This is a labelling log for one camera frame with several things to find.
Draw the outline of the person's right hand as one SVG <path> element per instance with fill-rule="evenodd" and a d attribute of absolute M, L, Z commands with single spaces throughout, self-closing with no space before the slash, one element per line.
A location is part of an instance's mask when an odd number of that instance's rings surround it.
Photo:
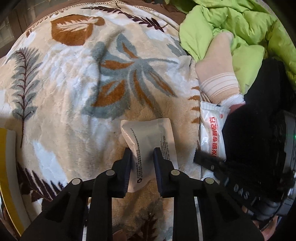
<path fill-rule="evenodd" d="M 263 235 L 265 241 L 269 240 L 273 236 L 277 222 L 278 216 L 275 216 L 273 220 L 266 226 L 266 228 L 261 230 L 261 234 Z"/>

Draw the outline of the left hand thumb tip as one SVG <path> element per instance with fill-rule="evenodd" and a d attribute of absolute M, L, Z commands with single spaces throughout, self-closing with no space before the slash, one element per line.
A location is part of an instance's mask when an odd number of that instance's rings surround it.
<path fill-rule="evenodd" d="M 112 235 L 113 241 L 127 241 L 126 233 L 123 230 L 118 230 Z"/>

